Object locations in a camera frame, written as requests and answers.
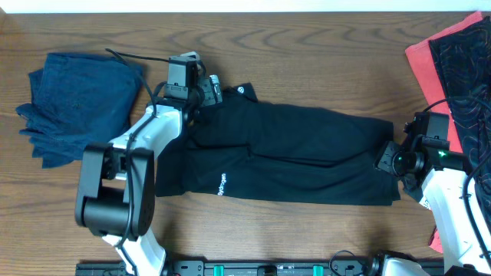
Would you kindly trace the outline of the black t-shirt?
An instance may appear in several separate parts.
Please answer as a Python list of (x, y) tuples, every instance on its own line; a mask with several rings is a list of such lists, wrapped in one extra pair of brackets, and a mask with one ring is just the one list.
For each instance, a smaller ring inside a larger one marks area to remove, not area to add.
[(374, 167), (392, 122), (260, 101), (251, 84), (201, 107), (160, 154), (156, 194), (391, 205), (397, 180)]

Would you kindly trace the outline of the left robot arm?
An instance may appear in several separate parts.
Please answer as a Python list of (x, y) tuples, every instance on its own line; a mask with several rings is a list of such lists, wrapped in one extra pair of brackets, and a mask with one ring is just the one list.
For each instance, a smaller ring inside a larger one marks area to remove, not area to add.
[(75, 221), (113, 246), (128, 275), (165, 275), (166, 251), (150, 225), (155, 160), (201, 107), (222, 102), (219, 78), (195, 51), (167, 58), (168, 77), (149, 92), (144, 115), (108, 143), (86, 146)]

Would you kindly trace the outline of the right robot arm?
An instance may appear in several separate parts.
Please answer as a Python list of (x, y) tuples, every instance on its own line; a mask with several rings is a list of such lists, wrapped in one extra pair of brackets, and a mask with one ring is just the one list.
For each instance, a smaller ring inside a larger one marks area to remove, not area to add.
[(402, 144), (388, 141), (376, 169), (402, 181), (404, 190), (429, 209), (443, 249), (443, 272), (488, 275), (490, 233), (475, 192), (467, 156), (450, 151), (449, 117), (418, 112), (406, 124)]

